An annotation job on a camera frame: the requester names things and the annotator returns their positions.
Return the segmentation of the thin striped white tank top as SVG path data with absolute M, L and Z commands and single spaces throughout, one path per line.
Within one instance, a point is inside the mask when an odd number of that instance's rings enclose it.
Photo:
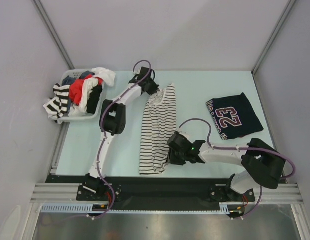
M 173 83 L 146 102 L 141 124 L 139 174 L 158 175 L 168 164 L 168 140 L 177 129 L 177 98 Z

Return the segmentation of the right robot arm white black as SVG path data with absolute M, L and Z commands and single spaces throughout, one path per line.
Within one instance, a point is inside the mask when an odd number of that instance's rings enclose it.
M 280 183 L 287 160 L 258 138 L 247 146 L 216 146 L 204 140 L 190 142 L 176 131 L 168 140 L 167 160 L 172 165 L 223 163 L 241 166 L 244 171 L 230 176 L 224 194 L 238 201 L 247 191 L 258 186 L 275 190 Z

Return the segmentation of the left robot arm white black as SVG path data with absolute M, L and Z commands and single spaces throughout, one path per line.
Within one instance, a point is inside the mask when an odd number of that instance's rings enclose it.
M 155 71 L 149 67 L 141 67 L 129 81 L 127 88 L 116 98 L 104 100 L 100 115 L 100 145 L 96 160 L 82 183 L 83 189 L 95 200 L 100 200 L 111 190 L 103 176 L 103 167 L 108 151 L 116 136 L 123 133 L 126 127 L 126 108 L 142 94 L 153 95 L 159 90 L 155 83 Z

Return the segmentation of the navy tank top red trim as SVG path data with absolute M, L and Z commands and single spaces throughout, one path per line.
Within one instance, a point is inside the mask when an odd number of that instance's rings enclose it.
M 206 102 L 222 140 L 233 140 L 264 130 L 250 101 L 244 93 Z

